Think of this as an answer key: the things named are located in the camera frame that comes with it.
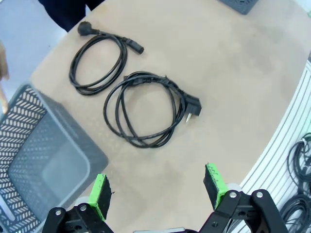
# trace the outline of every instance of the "bundle of black cables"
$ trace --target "bundle of black cables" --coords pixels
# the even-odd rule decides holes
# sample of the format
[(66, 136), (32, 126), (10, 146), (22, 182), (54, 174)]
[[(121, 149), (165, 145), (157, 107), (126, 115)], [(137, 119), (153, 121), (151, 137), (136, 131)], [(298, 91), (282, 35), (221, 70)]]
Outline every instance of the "bundle of black cables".
[[(287, 169), (292, 181), (297, 185), (298, 192), (295, 196), (290, 198), (280, 210), (280, 214), (286, 225), (289, 227), (290, 233), (305, 233), (311, 224), (311, 199), (310, 199), (310, 182), (311, 172), (308, 168), (311, 165), (310, 145), (311, 133), (307, 133), (302, 137), (302, 140), (296, 142), (290, 149), (287, 156)], [(291, 173), (291, 154), (293, 152), (293, 169), (294, 175), (298, 181), (295, 180)]]
[[(89, 22), (81, 22), (78, 26), (78, 33), (82, 35), (96, 35), (95, 37), (91, 38), (85, 45), (83, 45), (82, 48), (79, 49), (79, 51), (74, 56), (69, 70), (69, 80), (70, 83), (76, 88), (76, 90), (81, 95), (95, 95), (103, 90), (105, 90), (107, 87), (109, 87), (121, 74), (123, 71), (126, 61), (127, 61), (127, 46), (129, 46), (133, 51), (135, 51), (138, 54), (142, 54), (144, 51), (144, 48), (139, 45), (134, 40), (128, 39), (126, 37), (121, 37), (119, 35), (110, 34), (106, 32), (101, 32), (97, 29), (93, 29), (92, 25)], [(79, 64), (79, 61), (82, 57), (82, 55), (85, 53), (85, 51), (90, 48), (92, 45), (96, 44), (99, 41), (102, 40), (112, 40), (114, 41), (120, 48), (120, 55), (117, 59), (117, 62), (115, 65), (111, 68), (111, 70), (103, 76), (101, 79), (90, 83), (86, 85), (80, 85), (76, 81), (76, 71)]]
[[(147, 136), (138, 136), (129, 120), (129, 117), (126, 112), (125, 108), (125, 101), (124, 101), (124, 92), (129, 87), (138, 86), (144, 83), (158, 83), (164, 86), (165, 90), (167, 91), (173, 109), (173, 120), (171, 126), (162, 130), (161, 132), (147, 135)], [(119, 132), (112, 127), (110, 124), (108, 117), (107, 117), (107, 106), (111, 96), (121, 88), (119, 96), (117, 98), (116, 108), (115, 108), (115, 118), (116, 123), (119, 129)], [(175, 96), (179, 100), (178, 110), (175, 103)], [(121, 104), (122, 111), (124, 114), (124, 118), (127, 124), (127, 127), (132, 135), (127, 135), (120, 123), (120, 116), (119, 116), (119, 106)], [(201, 103), (200, 100), (194, 96), (191, 96), (181, 90), (176, 83), (172, 80), (168, 79), (167, 77), (161, 77), (155, 75), (153, 73), (138, 71), (134, 72), (128, 76), (124, 77), (124, 81), (116, 85), (111, 92), (108, 94), (107, 99), (104, 103), (104, 120), (110, 130), (115, 133), (119, 137), (123, 137), (126, 141), (138, 148), (159, 148), (164, 146), (169, 139), (171, 138), (175, 127), (180, 123), (184, 114), (188, 113), (189, 115), (200, 115), (201, 112)], [(156, 138), (154, 142), (147, 143), (146, 140)]]

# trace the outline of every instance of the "metal pin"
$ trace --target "metal pin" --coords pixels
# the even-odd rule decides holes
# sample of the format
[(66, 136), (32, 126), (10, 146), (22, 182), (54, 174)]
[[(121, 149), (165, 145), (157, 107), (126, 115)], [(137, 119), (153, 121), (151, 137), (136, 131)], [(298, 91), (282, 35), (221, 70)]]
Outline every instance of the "metal pin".
[(191, 113), (188, 114), (187, 119), (186, 119), (186, 123), (190, 120), (191, 115), (192, 115)]

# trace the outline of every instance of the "beige tabletop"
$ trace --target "beige tabletop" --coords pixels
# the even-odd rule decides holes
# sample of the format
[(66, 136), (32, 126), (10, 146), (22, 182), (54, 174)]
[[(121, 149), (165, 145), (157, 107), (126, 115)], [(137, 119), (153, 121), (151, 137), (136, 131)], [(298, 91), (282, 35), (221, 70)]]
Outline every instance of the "beige tabletop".
[[(216, 163), (228, 183), (244, 179), (296, 89), (310, 50), (311, 20), (291, 0), (259, 0), (246, 16), (217, 0), (106, 0), (86, 20), (145, 47), (142, 55), (129, 50), (121, 76), (138, 70), (167, 75), (202, 104), (200, 116), (182, 121), (167, 145), (137, 149), (104, 122), (112, 87), (85, 97), (69, 83), (73, 56), (90, 37), (74, 28), (33, 73), (34, 85), (62, 103), (109, 158), (103, 172), (115, 193), (107, 223), (127, 233), (199, 229), (212, 211), (204, 165)], [(99, 79), (118, 55), (111, 41), (91, 47), (77, 80)], [(115, 99), (108, 107), (113, 125)], [(172, 119), (168, 96), (155, 84), (129, 90), (126, 104), (139, 135), (158, 132)]]

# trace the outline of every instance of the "white slatted panel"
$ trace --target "white slatted panel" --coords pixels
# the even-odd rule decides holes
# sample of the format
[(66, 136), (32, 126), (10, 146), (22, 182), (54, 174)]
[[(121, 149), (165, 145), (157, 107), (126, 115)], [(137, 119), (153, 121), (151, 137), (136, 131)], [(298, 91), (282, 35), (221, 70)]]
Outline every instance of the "white slatted panel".
[[(261, 188), (268, 190), (278, 209), (297, 191), (286, 167), (289, 149), (311, 131), (310, 61), (309, 57), (294, 97), (275, 134), (240, 185), (247, 194)], [(248, 233), (250, 230), (242, 222), (232, 232)]]

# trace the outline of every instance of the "person's leg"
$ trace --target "person's leg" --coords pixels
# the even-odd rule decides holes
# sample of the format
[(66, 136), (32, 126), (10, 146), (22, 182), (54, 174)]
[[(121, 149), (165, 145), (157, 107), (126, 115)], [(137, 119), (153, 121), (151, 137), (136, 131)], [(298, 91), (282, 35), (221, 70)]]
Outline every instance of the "person's leg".
[(66, 32), (86, 16), (84, 0), (39, 0), (46, 12)]
[(87, 7), (92, 11), (104, 0), (86, 0)]

